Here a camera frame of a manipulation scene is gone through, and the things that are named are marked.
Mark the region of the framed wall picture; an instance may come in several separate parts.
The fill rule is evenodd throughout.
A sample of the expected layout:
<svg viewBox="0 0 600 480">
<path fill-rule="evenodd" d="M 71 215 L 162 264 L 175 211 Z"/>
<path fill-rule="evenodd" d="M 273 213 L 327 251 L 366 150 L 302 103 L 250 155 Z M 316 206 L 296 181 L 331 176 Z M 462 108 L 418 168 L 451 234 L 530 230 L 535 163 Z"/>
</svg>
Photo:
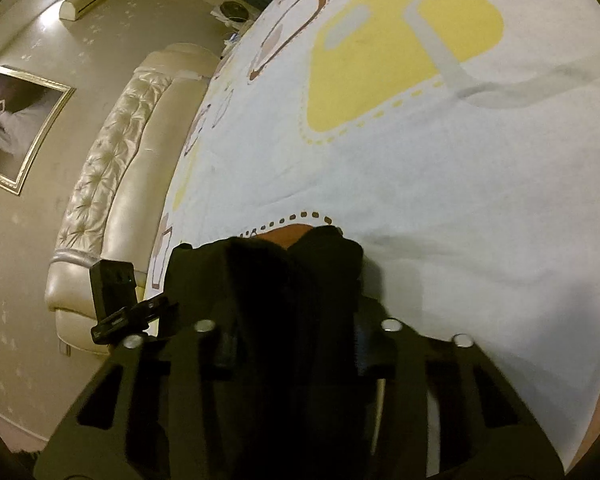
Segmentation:
<svg viewBox="0 0 600 480">
<path fill-rule="evenodd" d="M 68 84 L 0 66 L 0 188 L 21 193 L 48 130 L 73 93 Z"/>
</svg>

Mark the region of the cream tufted leather headboard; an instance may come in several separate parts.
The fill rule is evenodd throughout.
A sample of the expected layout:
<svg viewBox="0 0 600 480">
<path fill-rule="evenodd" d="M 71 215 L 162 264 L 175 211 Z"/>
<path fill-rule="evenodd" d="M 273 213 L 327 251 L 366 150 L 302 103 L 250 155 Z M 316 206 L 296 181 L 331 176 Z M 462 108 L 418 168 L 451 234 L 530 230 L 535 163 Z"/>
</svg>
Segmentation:
<svg viewBox="0 0 600 480">
<path fill-rule="evenodd" d="M 90 270 L 100 259 L 132 263 L 141 295 L 162 208 L 181 150 L 220 62 L 196 44 L 170 44 L 134 70 L 90 150 L 69 197 L 50 267 L 46 306 L 60 351 L 104 356 L 91 329 Z"/>
</svg>

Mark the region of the white patterned bed sheet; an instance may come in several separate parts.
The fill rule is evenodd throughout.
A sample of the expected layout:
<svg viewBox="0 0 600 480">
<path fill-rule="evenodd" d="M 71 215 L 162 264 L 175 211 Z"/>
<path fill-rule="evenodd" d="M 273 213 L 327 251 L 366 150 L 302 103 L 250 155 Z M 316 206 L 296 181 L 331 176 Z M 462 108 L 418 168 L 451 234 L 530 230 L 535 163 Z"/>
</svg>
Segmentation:
<svg viewBox="0 0 600 480">
<path fill-rule="evenodd" d="M 332 224 L 416 330 L 474 336 L 564 463 L 600 395 L 600 0 L 273 0 L 178 158 L 181 242 Z"/>
</svg>

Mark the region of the black pants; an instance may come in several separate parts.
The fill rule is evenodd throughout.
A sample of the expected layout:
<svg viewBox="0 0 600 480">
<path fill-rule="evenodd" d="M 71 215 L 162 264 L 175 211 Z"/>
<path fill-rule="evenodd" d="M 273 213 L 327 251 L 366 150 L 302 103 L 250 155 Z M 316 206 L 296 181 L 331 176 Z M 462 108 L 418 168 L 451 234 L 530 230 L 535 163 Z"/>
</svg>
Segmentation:
<svg viewBox="0 0 600 480">
<path fill-rule="evenodd" d="M 163 290 L 178 322 L 220 326 L 215 405 L 234 452 L 270 460 L 352 452 L 362 262 L 361 245 L 334 226 L 287 248 L 230 237 L 173 249 Z"/>
</svg>

